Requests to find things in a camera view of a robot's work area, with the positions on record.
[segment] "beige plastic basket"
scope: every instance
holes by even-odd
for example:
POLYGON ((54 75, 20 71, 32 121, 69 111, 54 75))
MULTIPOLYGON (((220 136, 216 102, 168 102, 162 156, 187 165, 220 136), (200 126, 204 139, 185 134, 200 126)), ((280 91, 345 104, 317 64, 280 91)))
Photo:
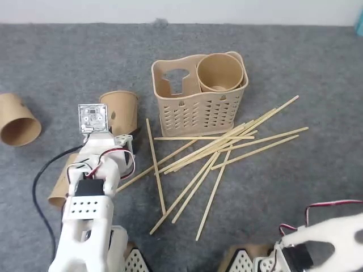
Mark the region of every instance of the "beige plastic basket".
POLYGON ((202 136, 223 133, 233 128, 234 117, 248 85, 243 59, 237 52, 227 52, 241 62, 244 72, 240 87, 228 92, 201 92, 196 66, 206 55, 193 55, 175 60, 155 61, 151 67, 154 94, 158 99, 164 137, 202 136), (182 93, 173 95, 166 72, 185 69, 182 93))

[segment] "gray carpet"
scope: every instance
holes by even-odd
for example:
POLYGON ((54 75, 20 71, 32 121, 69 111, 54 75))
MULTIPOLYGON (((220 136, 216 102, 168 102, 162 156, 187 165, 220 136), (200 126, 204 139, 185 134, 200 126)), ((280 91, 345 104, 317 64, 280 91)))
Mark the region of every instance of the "gray carpet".
MULTIPOLYGON (((48 159, 81 142, 77 104, 97 102, 110 90, 132 90, 140 96, 139 124, 149 118, 154 135, 160 135, 151 64, 230 50, 242 54, 250 76, 237 124, 299 94, 299 100, 259 127, 258 138, 303 126, 310 130, 226 168, 198 243, 196 232, 217 171, 179 221, 173 225, 168 220, 154 236, 149 231, 161 211, 153 175, 117 195, 114 223, 128 230, 153 270, 215 271, 229 246, 274 242, 280 223, 302 225, 309 203, 361 198, 363 39, 353 28, 0 25, 0 92, 20 95, 43 125, 41 136, 27 146, 0 145, 0 270, 47 270, 50 240, 31 201, 32 179, 48 159)), ((145 130, 142 136, 137 172, 151 164, 145 130)), ((182 144, 157 142, 157 157, 182 144)), ((162 176, 167 206, 203 162, 162 176)), ((48 205, 47 196, 64 163, 61 159, 47 170, 37 192, 57 235, 60 213, 48 205)), ((361 211, 360 205, 316 209, 311 222, 361 211)))

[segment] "basket hole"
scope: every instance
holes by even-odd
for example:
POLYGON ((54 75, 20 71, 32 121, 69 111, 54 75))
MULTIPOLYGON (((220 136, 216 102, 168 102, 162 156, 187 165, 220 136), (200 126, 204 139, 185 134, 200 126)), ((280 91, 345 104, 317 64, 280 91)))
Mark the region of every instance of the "basket hole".
POLYGON ((189 75, 186 69, 174 69, 166 72, 164 78, 169 81, 170 93, 172 95, 180 95, 183 93, 183 78, 189 75))

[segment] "robotic arm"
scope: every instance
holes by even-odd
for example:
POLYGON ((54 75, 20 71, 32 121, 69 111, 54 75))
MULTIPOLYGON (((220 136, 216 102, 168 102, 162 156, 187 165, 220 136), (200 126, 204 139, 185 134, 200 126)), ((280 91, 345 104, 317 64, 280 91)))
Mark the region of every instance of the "robotic arm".
MULTIPOLYGON (((346 203, 363 201, 316 203, 306 209, 306 215, 310 207, 346 203)), ((357 234, 363 230, 363 213, 329 219, 312 226, 309 226, 308 222, 306 217, 306 226, 299 227, 288 235, 282 232, 284 236, 272 247, 244 245, 233 248, 234 257, 228 268, 221 266, 218 272, 353 272, 363 267, 363 243, 357 238, 357 234), (314 266, 305 245, 308 241, 330 243, 335 251, 325 263, 314 266)))
POLYGON ((105 104, 80 105, 79 120, 87 143, 67 169, 63 227, 49 272, 125 271, 128 235, 121 226, 112 226, 111 198, 120 179, 135 169, 132 136, 114 137, 108 131, 105 104))

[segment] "white wall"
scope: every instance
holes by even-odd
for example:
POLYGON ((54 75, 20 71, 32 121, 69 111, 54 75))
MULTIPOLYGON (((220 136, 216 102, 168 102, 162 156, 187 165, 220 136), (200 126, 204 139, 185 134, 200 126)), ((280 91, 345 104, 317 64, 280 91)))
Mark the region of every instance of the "white wall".
POLYGON ((352 26, 363 0, 0 0, 2 23, 301 24, 352 26))

